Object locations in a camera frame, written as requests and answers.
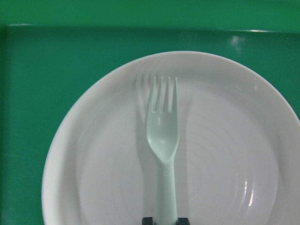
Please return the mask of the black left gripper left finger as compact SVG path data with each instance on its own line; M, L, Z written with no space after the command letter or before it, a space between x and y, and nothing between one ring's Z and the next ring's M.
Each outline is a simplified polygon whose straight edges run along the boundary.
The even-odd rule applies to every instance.
M155 221L153 217L143 217L142 225L155 225Z

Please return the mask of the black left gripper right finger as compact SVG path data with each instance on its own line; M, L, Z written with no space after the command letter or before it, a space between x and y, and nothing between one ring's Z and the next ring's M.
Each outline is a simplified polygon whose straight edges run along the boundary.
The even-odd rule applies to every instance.
M189 225L189 219L187 217L179 217L176 225Z

